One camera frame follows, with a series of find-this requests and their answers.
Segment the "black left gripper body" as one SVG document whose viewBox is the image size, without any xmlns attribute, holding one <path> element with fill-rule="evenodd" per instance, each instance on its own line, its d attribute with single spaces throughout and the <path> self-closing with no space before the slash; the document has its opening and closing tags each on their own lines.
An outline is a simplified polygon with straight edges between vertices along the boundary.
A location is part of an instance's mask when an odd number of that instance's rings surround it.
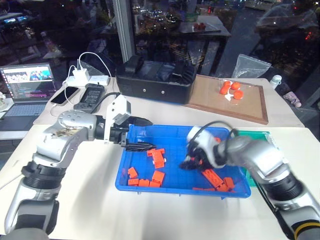
<svg viewBox="0 0 320 240">
<path fill-rule="evenodd" d="M 128 145 L 127 133 L 130 125 L 135 123 L 136 117 L 128 114 L 117 114 L 113 121 L 114 123 L 110 127 L 109 141 L 126 147 Z"/>
</svg>

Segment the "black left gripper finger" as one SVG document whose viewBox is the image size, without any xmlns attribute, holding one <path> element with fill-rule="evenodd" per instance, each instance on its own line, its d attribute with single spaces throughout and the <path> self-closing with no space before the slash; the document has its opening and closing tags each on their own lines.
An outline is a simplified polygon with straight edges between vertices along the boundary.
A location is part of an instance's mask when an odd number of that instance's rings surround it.
<svg viewBox="0 0 320 240">
<path fill-rule="evenodd" d="M 141 118 L 141 117 L 136 117 L 134 119 L 134 125 L 135 126 L 152 126 L 153 123 L 148 119 Z"/>
<path fill-rule="evenodd" d="M 146 152 L 156 147 L 156 145 L 147 142 L 128 143 L 124 146 L 127 152 Z"/>
</svg>

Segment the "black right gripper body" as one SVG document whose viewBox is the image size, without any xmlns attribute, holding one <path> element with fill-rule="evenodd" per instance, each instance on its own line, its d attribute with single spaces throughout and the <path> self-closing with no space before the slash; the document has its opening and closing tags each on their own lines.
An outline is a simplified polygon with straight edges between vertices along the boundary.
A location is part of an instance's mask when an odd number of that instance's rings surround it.
<svg viewBox="0 0 320 240">
<path fill-rule="evenodd" d="M 197 144 L 190 143 L 187 146 L 187 154 L 198 154 L 199 161 L 197 163 L 197 169 L 204 171 L 213 168 L 208 160 L 207 154 L 202 148 L 199 148 Z"/>
</svg>

